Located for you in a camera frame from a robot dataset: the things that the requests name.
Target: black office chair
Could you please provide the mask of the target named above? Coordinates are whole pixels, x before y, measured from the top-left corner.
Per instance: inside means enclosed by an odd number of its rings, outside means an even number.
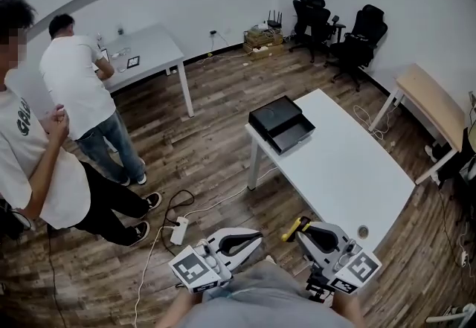
[[[295,25],[297,45],[290,48],[289,51],[293,52],[294,49],[307,48],[311,54],[311,62],[314,62],[315,48],[327,52],[328,47],[325,42],[331,39],[332,35],[339,29],[339,25],[336,24],[339,17],[334,16],[332,25],[327,22],[330,11],[324,8],[326,6],[324,0],[294,0],[292,3],[297,14]],[[306,34],[308,26],[311,27],[311,36]]]
[[[324,67],[334,65],[341,68],[332,82],[344,73],[348,73],[356,83],[356,91],[360,91],[360,82],[357,80],[359,66],[368,67],[373,60],[373,52],[377,43],[387,33],[388,26],[383,21],[384,12],[373,5],[366,5],[357,12],[356,23],[352,33],[345,34],[344,42],[332,44],[329,52],[338,58],[337,62],[326,61]]]

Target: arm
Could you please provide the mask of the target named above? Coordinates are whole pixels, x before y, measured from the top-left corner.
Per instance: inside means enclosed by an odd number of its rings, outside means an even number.
[[[353,323],[356,328],[365,328],[364,316],[356,296],[349,296],[343,292],[336,291],[332,309]]]
[[[31,197],[25,209],[20,210],[28,218],[38,218],[46,196],[50,190],[51,179],[53,177],[54,166],[60,153],[60,148],[68,136],[68,116],[65,115],[61,122],[51,127],[50,140],[38,165],[36,166],[29,182],[31,186]]]
[[[174,327],[196,304],[202,302],[202,294],[192,295],[186,289],[181,289],[177,298],[172,302],[164,317],[157,322],[155,328]]]
[[[114,74],[114,68],[104,57],[97,60],[95,64],[99,68],[96,75],[100,80],[105,81]]]

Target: hand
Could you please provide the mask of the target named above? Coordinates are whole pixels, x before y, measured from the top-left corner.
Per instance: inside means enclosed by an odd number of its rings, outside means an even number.
[[[65,113],[64,105],[57,104],[54,109],[48,112],[39,122],[43,126],[43,129],[49,134],[53,125],[62,121],[65,117]]]
[[[50,140],[61,146],[69,134],[69,117],[68,114],[63,111],[60,118],[61,121],[51,123]]]

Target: dark hair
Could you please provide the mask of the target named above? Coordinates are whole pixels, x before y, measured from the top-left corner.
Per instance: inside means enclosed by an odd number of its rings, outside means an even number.
[[[18,29],[26,29],[35,21],[35,9],[25,0],[0,0],[0,43]]]
[[[70,25],[74,25],[74,19],[71,16],[66,13],[55,16],[48,27],[51,38],[53,39],[60,30],[65,29]]]

